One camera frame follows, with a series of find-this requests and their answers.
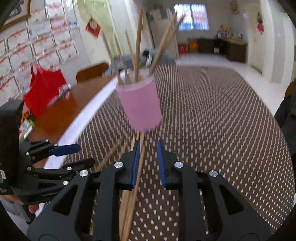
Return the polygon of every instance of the metal bolt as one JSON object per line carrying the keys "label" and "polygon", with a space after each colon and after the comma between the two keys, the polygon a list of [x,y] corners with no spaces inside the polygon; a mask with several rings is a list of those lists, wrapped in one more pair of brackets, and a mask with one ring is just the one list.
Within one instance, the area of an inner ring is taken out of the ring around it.
{"label": "metal bolt", "polygon": [[218,176],[218,172],[216,172],[215,170],[211,170],[211,171],[209,171],[209,175],[211,177],[217,177]]}
{"label": "metal bolt", "polygon": [[81,177],[86,177],[88,174],[89,174],[89,172],[88,172],[87,170],[82,170],[82,171],[79,173],[79,175],[80,175]]}
{"label": "metal bolt", "polygon": [[174,166],[176,168],[182,168],[184,166],[184,164],[182,162],[180,162],[180,161],[177,161],[177,162],[175,162]]}
{"label": "metal bolt", "polygon": [[121,167],[123,167],[123,163],[121,161],[118,161],[118,162],[114,163],[114,167],[121,168]]}

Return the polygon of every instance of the framed picture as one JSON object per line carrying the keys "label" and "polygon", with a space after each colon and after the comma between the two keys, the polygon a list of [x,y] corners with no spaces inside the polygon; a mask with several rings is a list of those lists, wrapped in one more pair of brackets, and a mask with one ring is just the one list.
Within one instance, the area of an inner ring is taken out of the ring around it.
{"label": "framed picture", "polygon": [[20,0],[12,10],[0,32],[31,17],[31,0]]}
{"label": "framed picture", "polygon": [[239,5],[236,0],[230,2],[230,8],[232,15],[239,14]]}

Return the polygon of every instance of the picture frame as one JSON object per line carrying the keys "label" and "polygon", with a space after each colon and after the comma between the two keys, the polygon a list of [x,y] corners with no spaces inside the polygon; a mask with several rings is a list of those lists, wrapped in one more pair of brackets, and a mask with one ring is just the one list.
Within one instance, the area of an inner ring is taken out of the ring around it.
{"label": "picture frame", "polygon": [[20,0],[12,10],[0,32],[31,17],[31,0]]}
{"label": "picture frame", "polygon": [[230,8],[232,15],[239,14],[239,5],[236,0],[230,2]]}

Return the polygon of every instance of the cup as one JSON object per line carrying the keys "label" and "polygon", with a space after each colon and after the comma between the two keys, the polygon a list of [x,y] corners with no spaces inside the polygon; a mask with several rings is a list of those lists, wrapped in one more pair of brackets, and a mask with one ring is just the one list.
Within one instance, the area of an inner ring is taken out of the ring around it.
{"label": "cup", "polygon": [[116,92],[130,125],[137,131],[157,127],[162,114],[153,76],[148,69],[139,71],[140,81],[134,83],[134,72],[129,75],[133,84],[117,85]]}

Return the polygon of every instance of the brown patterned tablecloth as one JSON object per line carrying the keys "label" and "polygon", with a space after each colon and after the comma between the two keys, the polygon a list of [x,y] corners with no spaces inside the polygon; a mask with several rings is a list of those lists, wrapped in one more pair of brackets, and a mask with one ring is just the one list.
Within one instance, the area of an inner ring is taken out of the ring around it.
{"label": "brown patterned tablecloth", "polygon": [[[293,207],[292,161],[279,126],[254,90],[234,70],[218,67],[159,66],[155,81],[163,119],[146,133],[130,240],[178,240],[178,192],[161,186],[160,138],[196,171],[217,170],[278,228]],[[66,162],[86,157],[100,162],[120,136],[131,141],[133,133],[114,92],[81,134],[81,152]]]}

